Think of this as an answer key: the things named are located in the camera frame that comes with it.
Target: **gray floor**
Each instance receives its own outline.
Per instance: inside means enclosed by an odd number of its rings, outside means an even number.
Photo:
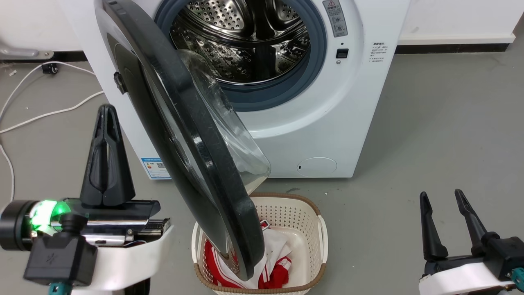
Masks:
[[[1,104],[32,67],[0,65]],[[9,76],[14,69],[18,73]],[[323,212],[330,258],[324,279],[311,294],[417,294],[424,265],[422,190],[430,196],[450,255],[467,254],[470,248],[455,188],[464,190],[488,230],[524,238],[523,77],[524,37],[505,53],[396,56],[355,177],[268,180],[261,186],[262,192],[306,196]],[[34,75],[30,81],[0,129],[73,106],[100,90],[94,77],[64,67],[55,77]],[[101,96],[78,110],[0,136],[15,168],[16,198],[78,196],[96,110],[105,102]],[[151,294],[211,294],[191,265],[194,220],[176,187],[150,181],[127,147],[137,198],[160,200],[161,215],[171,216],[177,231],[170,257],[153,277]],[[2,204],[9,192],[9,169],[0,159]],[[27,257],[0,251],[2,293],[47,292],[22,280]]]

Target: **black baseboard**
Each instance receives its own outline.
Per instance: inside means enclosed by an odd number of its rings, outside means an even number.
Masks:
[[[504,52],[509,43],[497,44],[441,44],[441,45],[399,45],[395,54],[438,54],[438,53],[473,53]]]
[[[399,45],[395,54],[439,54],[465,52],[504,52],[509,43],[500,44],[442,44],[442,45]],[[87,61],[83,51],[56,51],[54,56],[45,60],[0,60],[5,63],[42,63],[46,61],[76,62]]]

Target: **basket handle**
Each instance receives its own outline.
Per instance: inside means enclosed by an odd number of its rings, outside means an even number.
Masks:
[[[326,263],[328,260],[328,228],[326,227],[326,222],[324,221],[324,218],[322,216],[318,216],[320,221],[320,228],[321,228],[321,234],[322,234],[322,242],[320,244],[320,255],[322,256],[322,263]]]
[[[193,258],[193,263],[198,263],[197,260],[197,235],[199,231],[198,223],[195,223],[193,227],[193,234],[191,235],[191,258]]]

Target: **laundry basket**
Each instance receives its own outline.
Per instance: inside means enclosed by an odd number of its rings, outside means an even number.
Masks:
[[[196,276],[206,287],[220,295],[307,293],[324,275],[328,259],[328,231],[319,209],[299,195],[253,193],[251,198],[258,217],[268,220],[273,230],[288,236],[292,264],[285,288],[240,289],[214,285],[204,257],[207,237],[198,224],[195,224],[191,242]]]

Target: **power cord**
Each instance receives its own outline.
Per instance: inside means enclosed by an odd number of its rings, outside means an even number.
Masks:
[[[81,71],[84,71],[84,72],[88,72],[92,75],[94,75],[95,73],[89,71],[89,70],[86,70],[86,69],[82,69],[80,67],[76,67],[76,66],[73,66],[73,65],[70,65],[70,64],[66,64],[65,62],[61,62],[61,61],[48,61],[48,62],[44,62],[43,64],[35,67],[33,70],[31,70],[23,79],[22,81],[20,81],[20,83],[15,87],[15,90],[13,90],[13,92],[11,92],[11,94],[9,95],[9,97],[7,98],[4,106],[2,107],[2,110],[0,111],[0,121],[2,120],[3,118],[3,115],[4,115],[4,112],[5,110],[7,109],[11,99],[14,97],[14,94],[16,92],[16,90],[18,90],[18,88],[20,88],[20,85],[22,85],[22,83],[24,83],[24,81],[27,79],[27,77],[29,77],[33,72],[35,72],[36,70],[40,69],[41,66],[43,65],[48,65],[48,64],[61,64],[61,65],[65,65],[65,66],[68,66],[68,67],[71,67],[71,68],[75,68],[77,70],[81,70]],[[39,115],[37,117],[34,117],[30,120],[27,120],[25,122],[22,122],[22,123],[19,123],[19,124],[16,124],[12,127],[9,127],[7,129],[4,129],[4,130],[0,130],[0,134],[2,133],[5,133],[5,132],[8,132],[8,131],[11,131],[13,129],[16,129],[18,127],[22,127],[24,125],[27,125],[31,122],[34,122],[38,119],[41,119],[41,118],[44,118],[44,117],[47,117],[47,116],[50,116],[50,115],[54,115],[54,114],[59,114],[59,113],[64,113],[64,112],[69,112],[69,111],[72,111],[74,109],[77,109],[79,108],[81,105],[85,104],[86,102],[88,102],[89,100],[91,100],[92,98],[96,97],[96,96],[99,96],[101,94],[103,94],[104,91],[100,91],[100,92],[97,92],[89,97],[87,97],[86,99],[82,100],[79,104],[75,105],[74,107],[71,107],[71,108],[68,108],[68,109],[63,109],[63,110],[59,110],[59,111],[54,111],[54,112],[50,112],[50,113],[47,113],[47,114],[43,114],[43,115]],[[15,199],[15,171],[13,169],[13,164],[11,163],[11,160],[9,159],[9,157],[7,156],[7,153],[5,152],[4,148],[2,147],[2,144],[0,143],[0,151],[2,152],[2,154],[4,155],[5,157],[5,160],[7,161],[7,164],[9,164],[9,169],[11,170],[11,199],[10,201],[12,202],[14,199]]]

